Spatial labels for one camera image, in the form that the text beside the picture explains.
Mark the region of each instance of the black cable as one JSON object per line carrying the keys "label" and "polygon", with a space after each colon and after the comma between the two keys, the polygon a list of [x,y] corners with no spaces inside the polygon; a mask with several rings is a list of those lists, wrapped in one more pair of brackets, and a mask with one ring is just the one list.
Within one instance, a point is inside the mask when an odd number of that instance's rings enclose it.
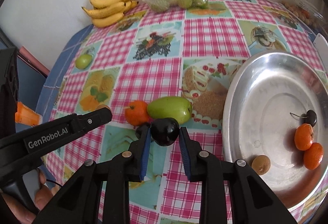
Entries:
{"label": "black cable", "polygon": [[48,181],[48,182],[52,182],[52,183],[54,183],[54,184],[57,184],[60,188],[63,187],[63,185],[60,185],[58,182],[55,182],[55,181],[53,181],[53,180],[48,180],[48,179],[46,179],[46,181]]}

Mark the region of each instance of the table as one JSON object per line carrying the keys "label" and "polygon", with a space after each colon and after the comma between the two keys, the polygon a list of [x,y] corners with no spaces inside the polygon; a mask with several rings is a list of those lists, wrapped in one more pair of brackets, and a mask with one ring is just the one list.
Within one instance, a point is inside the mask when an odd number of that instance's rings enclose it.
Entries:
{"label": "table", "polygon": [[[168,95],[192,102],[193,117],[185,124],[191,139],[223,158],[226,92],[251,55],[267,49],[294,53],[328,86],[310,38],[314,35],[308,27],[283,5],[267,0],[209,0],[207,9],[170,8],[161,14],[141,4],[113,26],[98,29],[90,25],[63,49],[45,82],[37,112],[48,121],[74,112],[84,114],[105,103],[112,109],[113,120],[48,154],[45,164],[63,184],[85,159],[112,159],[137,139],[125,121],[123,107],[132,100],[151,102]],[[83,53],[94,59],[79,70],[74,62]],[[92,95],[96,100],[91,103]],[[218,106],[213,109],[210,103]],[[145,181],[129,186],[131,223],[198,223],[201,184],[187,181],[177,142],[168,148],[152,143]],[[294,218],[306,223],[327,191],[328,176],[304,205],[291,212]],[[232,223],[227,186],[226,201]]]}

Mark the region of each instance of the silver plate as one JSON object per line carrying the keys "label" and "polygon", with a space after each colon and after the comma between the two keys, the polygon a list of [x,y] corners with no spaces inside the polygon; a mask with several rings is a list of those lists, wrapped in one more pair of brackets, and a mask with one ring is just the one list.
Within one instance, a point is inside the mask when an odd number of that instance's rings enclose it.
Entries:
{"label": "silver plate", "polygon": [[226,161],[257,155],[271,160],[261,176],[289,210],[304,203],[327,172],[328,157],[315,170],[303,166],[303,152],[294,144],[300,125],[297,115],[312,109],[318,121],[314,142],[328,151],[328,95],[303,60],[286,52],[265,52],[249,58],[236,73],[223,113],[223,151]]}

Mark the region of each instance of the human hand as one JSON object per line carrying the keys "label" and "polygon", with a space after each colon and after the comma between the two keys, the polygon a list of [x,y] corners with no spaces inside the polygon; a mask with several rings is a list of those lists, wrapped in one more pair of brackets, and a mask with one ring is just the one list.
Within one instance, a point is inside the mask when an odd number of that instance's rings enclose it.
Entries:
{"label": "human hand", "polygon": [[[48,204],[48,202],[53,197],[53,195],[56,193],[56,189],[53,188],[52,190],[53,193],[52,193],[52,191],[50,191],[49,188],[44,185],[46,183],[46,177],[40,170],[39,170],[39,178],[40,178],[41,188],[35,195],[35,205],[39,210],[42,210],[46,206],[46,204]],[[10,210],[12,211],[12,213],[15,215],[15,217],[18,219],[19,222],[21,222],[22,224],[31,224],[33,222],[36,216],[32,212],[27,210],[15,198],[5,193],[2,193],[2,197],[4,198],[8,207],[10,208]]]}

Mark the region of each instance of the metal screw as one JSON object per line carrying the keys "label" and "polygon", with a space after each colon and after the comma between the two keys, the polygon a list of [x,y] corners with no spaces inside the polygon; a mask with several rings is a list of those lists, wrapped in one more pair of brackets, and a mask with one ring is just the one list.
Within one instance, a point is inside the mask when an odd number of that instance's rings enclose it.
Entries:
{"label": "metal screw", "polygon": [[93,164],[93,160],[84,161],[84,165],[86,165],[87,167],[90,167],[92,164]]}
{"label": "metal screw", "polygon": [[246,161],[245,160],[237,160],[237,165],[240,167],[245,167],[246,166]]}
{"label": "metal screw", "polygon": [[130,156],[132,156],[132,153],[131,153],[130,151],[124,151],[124,152],[122,153],[122,156],[123,156],[123,157],[130,157]]}
{"label": "metal screw", "polygon": [[199,152],[199,155],[201,156],[201,157],[208,157],[208,152],[207,151],[200,151]]}

